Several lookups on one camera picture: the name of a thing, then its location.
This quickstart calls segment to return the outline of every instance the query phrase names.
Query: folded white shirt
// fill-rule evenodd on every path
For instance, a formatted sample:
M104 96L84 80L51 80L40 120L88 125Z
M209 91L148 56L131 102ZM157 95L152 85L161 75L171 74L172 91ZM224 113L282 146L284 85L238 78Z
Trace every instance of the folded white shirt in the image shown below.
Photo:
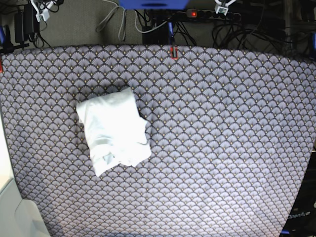
M95 174L118 164L136 166L151 155L147 121L138 114L131 88L77 105Z

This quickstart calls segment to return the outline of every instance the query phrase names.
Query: scale pattern cloth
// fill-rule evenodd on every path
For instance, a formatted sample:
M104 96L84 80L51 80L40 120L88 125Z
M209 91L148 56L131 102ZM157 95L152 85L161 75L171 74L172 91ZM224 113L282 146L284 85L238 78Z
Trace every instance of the scale pattern cloth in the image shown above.
M53 237L279 235L316 139L316 66L201 47L174 61L168 49L2 56L14 174ZM128 86L153 155L98 178L76 104Z

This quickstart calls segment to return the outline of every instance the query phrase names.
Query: white wall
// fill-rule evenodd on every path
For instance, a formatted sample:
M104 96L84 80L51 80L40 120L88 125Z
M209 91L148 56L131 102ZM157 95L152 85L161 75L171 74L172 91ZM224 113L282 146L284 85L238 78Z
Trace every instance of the white wall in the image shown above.
M4 137L2 119L0 119L0 192L6 183L13 178L9 152Z

